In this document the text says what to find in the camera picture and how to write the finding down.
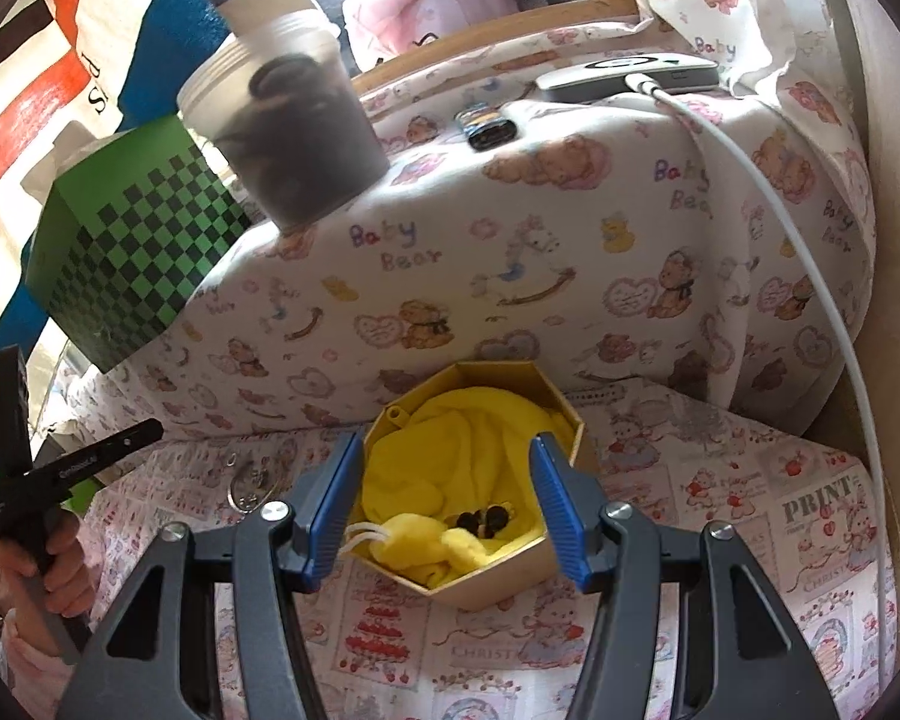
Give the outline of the person's left hand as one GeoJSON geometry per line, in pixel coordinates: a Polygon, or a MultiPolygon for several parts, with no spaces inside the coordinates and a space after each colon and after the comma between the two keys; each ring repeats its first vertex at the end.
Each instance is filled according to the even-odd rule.
{"type": "Polygon", "coordinates": [[[82,616],[94,604],[95,585],[77,538],[79,528],[77,515],[61,512],[45,544],[53,559],[45,574],[20,544],[0,539],[0,571],[16,612],[17,630],[27,644],[45,655],[61,653],[46,621],[50,617],[82,616]]]}

